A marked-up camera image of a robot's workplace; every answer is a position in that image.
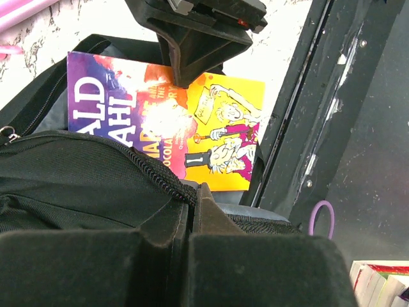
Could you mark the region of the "pink pencil case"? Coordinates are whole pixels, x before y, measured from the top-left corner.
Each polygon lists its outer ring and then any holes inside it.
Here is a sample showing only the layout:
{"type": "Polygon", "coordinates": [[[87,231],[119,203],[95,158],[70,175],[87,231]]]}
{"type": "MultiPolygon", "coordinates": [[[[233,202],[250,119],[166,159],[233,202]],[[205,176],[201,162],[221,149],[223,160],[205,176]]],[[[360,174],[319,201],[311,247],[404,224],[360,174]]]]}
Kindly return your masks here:
{"type": "Polygon", "coordinates": [[[1,1],[1,33],[57,3],[58,0],[1,1]]]}

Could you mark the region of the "Roald Dahl Charlie book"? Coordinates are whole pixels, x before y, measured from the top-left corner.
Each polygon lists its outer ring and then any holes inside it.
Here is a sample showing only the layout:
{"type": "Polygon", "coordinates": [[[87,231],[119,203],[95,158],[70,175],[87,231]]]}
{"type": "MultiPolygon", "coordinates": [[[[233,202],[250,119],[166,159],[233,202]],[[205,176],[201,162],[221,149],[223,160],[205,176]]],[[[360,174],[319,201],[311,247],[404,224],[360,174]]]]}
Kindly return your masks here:
{"type": "Polygon", "coordinates": [[[204,73],[184,89],[163,65],[85,52],[66,64],[69,131],[135,148],[212,191],[248,190],[263,82],[204,73]]]}

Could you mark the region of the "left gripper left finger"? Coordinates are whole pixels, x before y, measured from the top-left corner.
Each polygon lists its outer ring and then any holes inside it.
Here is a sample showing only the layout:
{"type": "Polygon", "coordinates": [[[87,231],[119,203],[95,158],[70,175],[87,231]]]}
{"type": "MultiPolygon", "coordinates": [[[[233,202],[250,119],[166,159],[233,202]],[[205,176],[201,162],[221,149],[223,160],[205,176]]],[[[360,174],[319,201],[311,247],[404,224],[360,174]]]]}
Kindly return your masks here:
{"type": "Polygon", "coordinates": [[[189,208],[140,227],[1,235],[2,306],[179,306],[189,208]]]}

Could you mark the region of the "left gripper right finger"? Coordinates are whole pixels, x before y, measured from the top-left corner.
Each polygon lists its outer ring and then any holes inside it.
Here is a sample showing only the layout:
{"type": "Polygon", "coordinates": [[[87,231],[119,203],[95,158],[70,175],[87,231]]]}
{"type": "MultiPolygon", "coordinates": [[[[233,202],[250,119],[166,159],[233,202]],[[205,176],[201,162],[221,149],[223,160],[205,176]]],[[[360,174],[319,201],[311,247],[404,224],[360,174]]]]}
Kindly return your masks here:
{"type": "Polygon", "coordinates": [[[336,245],[304,234],[246,233],[197,188],[187,306],[356,306],[336,245]]]}

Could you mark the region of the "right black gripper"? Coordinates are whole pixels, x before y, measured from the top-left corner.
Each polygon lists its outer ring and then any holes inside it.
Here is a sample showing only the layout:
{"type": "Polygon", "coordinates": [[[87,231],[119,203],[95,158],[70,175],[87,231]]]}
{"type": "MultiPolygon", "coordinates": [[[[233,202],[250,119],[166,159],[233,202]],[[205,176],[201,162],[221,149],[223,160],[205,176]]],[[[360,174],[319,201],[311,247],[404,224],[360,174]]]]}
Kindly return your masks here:
{"type": "Polygon", "coordinates": [[[164,62],[171,66],[174,85],[180,88],[188,88],[202,73],[246,51],[252,40],[245,30],[259,33],[267,26],[261,1],[125,3],[134,19],[148,19],[147,28],[157,33],[164,62]],[[171,22],[152,18],[161,13],[171,22]],[[188,20],[199,24],[172,23],[188,20]]]}

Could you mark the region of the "black student backpack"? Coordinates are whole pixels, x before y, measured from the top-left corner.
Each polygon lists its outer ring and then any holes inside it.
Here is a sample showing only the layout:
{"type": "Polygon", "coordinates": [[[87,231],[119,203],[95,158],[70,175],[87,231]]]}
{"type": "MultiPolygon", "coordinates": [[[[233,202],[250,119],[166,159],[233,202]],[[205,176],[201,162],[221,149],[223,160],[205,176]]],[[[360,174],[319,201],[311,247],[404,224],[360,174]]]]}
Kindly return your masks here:
{"type": "MultiPolygon", "coordinates": [[[[163,65],[156,42],[115,45],[91,35],[72,52],[163,65]]],[[[208,184],[180,179],[135,148],[68,130],[66,58],[1,111],[1,231],[134,229],[171,201],[193,209],[197,188],[208,184]]]]}

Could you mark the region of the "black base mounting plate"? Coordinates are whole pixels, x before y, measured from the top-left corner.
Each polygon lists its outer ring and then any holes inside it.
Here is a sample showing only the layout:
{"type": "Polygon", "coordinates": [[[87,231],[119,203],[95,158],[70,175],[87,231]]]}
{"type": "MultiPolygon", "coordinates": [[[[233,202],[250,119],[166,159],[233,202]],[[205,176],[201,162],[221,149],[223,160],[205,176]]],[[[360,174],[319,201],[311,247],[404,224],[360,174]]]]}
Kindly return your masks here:
{"type": "Polygon", "coordinates": [[[242,204],[334,242],[347,263],[408,259],[408,2],[313,1],[242,204]]]}

